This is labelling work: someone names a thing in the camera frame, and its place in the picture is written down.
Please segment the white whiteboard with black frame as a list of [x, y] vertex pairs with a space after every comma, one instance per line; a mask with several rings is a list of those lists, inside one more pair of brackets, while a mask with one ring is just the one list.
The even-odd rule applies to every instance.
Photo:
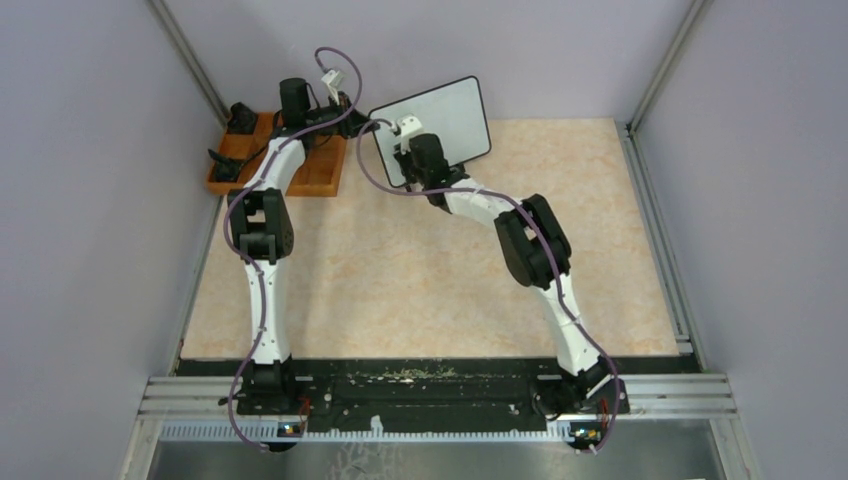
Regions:
[[479, 79], [474, 75], [448, 82], [373, 108], [371, 119], [393, 126], [406, 115], [417, 116], [423, 133], [436, 134], [448, 163], [459, 165], [488, 154], [492, 148]]

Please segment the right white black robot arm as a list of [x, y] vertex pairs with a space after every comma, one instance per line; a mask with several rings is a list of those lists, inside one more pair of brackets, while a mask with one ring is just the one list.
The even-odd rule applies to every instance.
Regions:
[[433, 133], [404, 137], [395, 158], [409, 184], [422, 186], [428, 201], [495, 232], [507, 270], [535, 293], [544, 307], [561, 380], [539, 394], [547, 414], [617, 410], [624, 388], [615, 363], [588, 334], [576, 302], [570, 243], [550, 204], [539, 194], [523, 200], [486, 189], [460, 167], [449, 166]]

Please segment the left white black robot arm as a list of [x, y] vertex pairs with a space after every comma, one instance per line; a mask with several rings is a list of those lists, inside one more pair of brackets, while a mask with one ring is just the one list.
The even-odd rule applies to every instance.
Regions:
[[323, 107], [311, 103], [305, 79], [281, 81], [282, 124], [273, 129], [256, 172], [227, 198], [224, 238], [244, 263], [251, 313], [252, 344], [236, 376], [244, 398], [261, 399], [277, 414], [292, 411], [300, 399], [284, 326], [287, 261], [294, 248], [284, 196], [319, 138], [348, 138], [365, 120], [356, 100], [340, 89], [339, 76], [331, 70], [322, 77], [328, 91]]

